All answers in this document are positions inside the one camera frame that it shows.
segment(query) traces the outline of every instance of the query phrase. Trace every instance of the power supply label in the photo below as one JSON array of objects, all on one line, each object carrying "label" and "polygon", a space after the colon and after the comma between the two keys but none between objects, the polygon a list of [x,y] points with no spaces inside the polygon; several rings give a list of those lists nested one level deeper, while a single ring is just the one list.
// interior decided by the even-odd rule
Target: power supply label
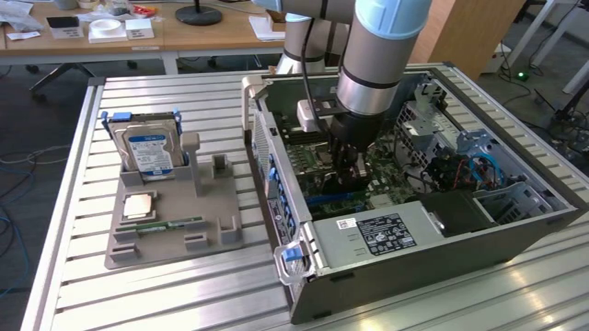
[{"label": "power supply label", "polygon": [[373,255],[382,255],[417,245],[398,214],[357,222]]}]

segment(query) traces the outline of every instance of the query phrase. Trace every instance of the gray 3d-printed holder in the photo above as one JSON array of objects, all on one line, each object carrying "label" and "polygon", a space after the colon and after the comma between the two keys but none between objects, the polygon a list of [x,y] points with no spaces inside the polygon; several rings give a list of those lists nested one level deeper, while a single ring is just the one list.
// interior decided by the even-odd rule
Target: gray 3d-printed holder
[{"label": "gray 3d-printed holder", "polygon": [[[189,165],[174,168],[174,179],[143,182],[139,172],[121,170],[106,267],[115,269],[143,263],[198,257],[243,246],[242,219],[233,164],[225,154],[198,164],[199,135],[181,136]],[[151,196],[146,215],[123,215],[126,199]]]}]

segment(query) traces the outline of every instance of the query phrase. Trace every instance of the white label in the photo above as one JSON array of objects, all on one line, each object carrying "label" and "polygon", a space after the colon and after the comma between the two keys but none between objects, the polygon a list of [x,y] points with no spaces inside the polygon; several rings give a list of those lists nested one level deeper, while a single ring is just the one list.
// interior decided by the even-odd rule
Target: white label
[{"label": "white label", "polygon": [[129,138],[135,163],[139,171],[149,175],[169,174],[173,170],[173,158],[165,150],[166,136],[151,134],[149,136],[134,136]]},{"label": "white label", "polygon": [[357,225],[357,219],[341,219],[338,220],[338,228],[341,230],[349,229],[349,228],[356,228]]},{"label": "white label", "polygon": [[131,50],[159,50],[159,46],[135,46]]},{"label": "white label", "polygon": [[79,26],[74,28],[52,28],[51,31],[56,39],[82,38],[84,36],[82,27]]},{"label": "white label", "polygon": [[129,33],[131,33],[131,37],[134,37],[134,38],[146,36],[146,34],[143,33],[143,30],[130,30]]},{"label": "white label", "polygon": [[27,33],[7,33],[8,38],[11,40],[20,40],[20,39],[28,39],[32,37],[39,37],[40,33],[38,31],[35,32],[27,32]]}]

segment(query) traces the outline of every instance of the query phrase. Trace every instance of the hard drive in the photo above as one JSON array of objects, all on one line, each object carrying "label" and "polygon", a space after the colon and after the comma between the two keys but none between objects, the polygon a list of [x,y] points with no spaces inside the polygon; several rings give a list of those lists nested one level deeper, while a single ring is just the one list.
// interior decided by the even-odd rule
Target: hard drive
[{"label": "hard drive", "polygon": [[145,180],[166,179],[174,167],[186,164],[179,135],[179,113],[102,113],[102,124],[111,135],[127,172],[139,171]]}]

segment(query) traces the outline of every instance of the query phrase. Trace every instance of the white object on desk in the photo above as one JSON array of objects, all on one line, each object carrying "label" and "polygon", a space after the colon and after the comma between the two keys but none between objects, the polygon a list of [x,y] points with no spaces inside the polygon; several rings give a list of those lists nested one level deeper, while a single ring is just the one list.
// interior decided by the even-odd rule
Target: white object on desk
[{"label": "white object on desk", "polygon": [[126,29],[119,21],[114,19],[99,19],[91,23],[88,32],[90,43],[110,43],[127,40]]},{"label": "white object on desk", "polygon": [[82,26],[71,28],[50,28],[50,30],[52,31],[54,38],[56,39],[82,38],[84,36]]},{"label": "white object on desk", "polygon": [[27,33],[7,33],[8,38],[11,40],[20,40],[20,39],[28,39],[32,37],[39,37],[40,33],[38,31],[27,32]]},{"label": "white object on desk", "polygon": [[129,40],[154,38],[154,29],[150,19],[129,19],[126,21]]},{"label": "white object on desk", "polygon": [[286,33],[273,31],[266,17],[250,16],[250,24],[259,40],[274,41],[285,39]]}]

